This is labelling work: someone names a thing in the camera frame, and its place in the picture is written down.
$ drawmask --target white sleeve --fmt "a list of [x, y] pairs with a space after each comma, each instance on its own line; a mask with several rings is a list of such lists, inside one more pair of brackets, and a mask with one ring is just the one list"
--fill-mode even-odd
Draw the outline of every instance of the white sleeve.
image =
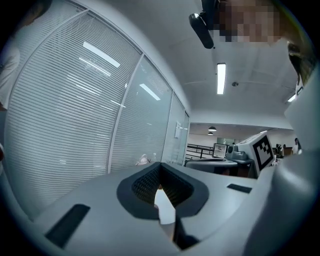
[[293, 151], [293, 154], [297, 154], [298, 153], [298, 146], [297, 145], [293, 145], [292, 151]]
[[16, 80], [20, 52], [17, 47], [10, 47], [5, 54], [7, 58], [0, 74], [0, 103], [3, 108], [8, 109], [10, 94]]

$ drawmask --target glass partition wall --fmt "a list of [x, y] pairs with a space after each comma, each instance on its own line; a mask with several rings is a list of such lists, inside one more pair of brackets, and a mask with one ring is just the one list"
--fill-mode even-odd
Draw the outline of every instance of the glass partition wall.
[[132, 167], [142, 155], [183, 164], [184, 106], [107, 20], [57, 0], [16, 40], [21, 58], [5, 118], [5, 173], [31, 220], [81, 183]]

